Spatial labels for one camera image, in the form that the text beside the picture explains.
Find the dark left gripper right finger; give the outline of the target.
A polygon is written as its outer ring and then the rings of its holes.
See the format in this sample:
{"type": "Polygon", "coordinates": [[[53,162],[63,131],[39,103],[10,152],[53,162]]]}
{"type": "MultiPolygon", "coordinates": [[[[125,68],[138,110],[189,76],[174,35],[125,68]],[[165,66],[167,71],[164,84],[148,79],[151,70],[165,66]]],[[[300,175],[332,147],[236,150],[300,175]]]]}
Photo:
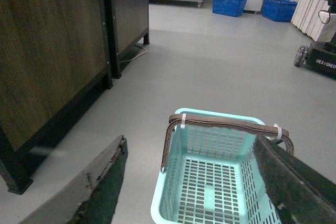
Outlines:
{"type": "Polygon", "coordinates": [[[335,223],[335,183],[264,136],[253,151],[281,223],[335,223]]]}

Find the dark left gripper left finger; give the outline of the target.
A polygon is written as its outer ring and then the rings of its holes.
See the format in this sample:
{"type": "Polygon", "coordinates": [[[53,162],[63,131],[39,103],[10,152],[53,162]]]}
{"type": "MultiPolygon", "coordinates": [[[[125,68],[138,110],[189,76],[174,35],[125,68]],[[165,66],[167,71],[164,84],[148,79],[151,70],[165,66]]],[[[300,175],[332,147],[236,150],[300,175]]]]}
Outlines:
{"type": "Polygon", "coordinates": [[[127,158],[127,139],[120,135],[22,223],[111,223],[127,158]]]}

